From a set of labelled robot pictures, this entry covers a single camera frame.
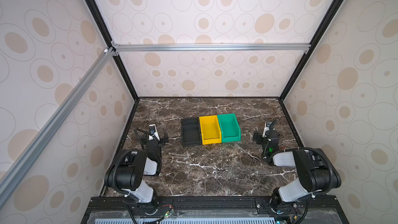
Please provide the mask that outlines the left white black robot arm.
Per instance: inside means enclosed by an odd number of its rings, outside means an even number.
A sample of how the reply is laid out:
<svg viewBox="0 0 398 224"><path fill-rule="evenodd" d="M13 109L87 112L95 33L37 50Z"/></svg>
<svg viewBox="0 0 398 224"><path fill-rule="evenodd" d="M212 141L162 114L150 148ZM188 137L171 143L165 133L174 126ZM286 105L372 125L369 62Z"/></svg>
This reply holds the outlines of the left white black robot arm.
<svg viewBox="0 0 398 224"><path fill-rule="evenodd" d="M162 169L162 147L169 142L167 133L160 135L156 126L148 131L134 129L141 150L122 149L109 166L104 185L138 203L153 203L155 190L143 180L144 176L158 176Z"/></svg>

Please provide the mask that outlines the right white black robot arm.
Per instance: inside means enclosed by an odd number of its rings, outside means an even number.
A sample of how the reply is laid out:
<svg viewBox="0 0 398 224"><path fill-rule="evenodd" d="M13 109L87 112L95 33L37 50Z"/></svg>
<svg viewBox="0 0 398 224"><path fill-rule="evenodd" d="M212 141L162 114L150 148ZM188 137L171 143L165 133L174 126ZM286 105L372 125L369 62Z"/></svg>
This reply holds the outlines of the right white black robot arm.
<svg viewBox="0 0 398 224"><path fill-rule="evenodd" d="M279 134L271 129L255 132L252 140L262 146L262 159L267 164L296 169L295 180L274 190L271 196L274 206L326 195L341 186L341 176L322 149L299 147L280 150Z"/></svg>

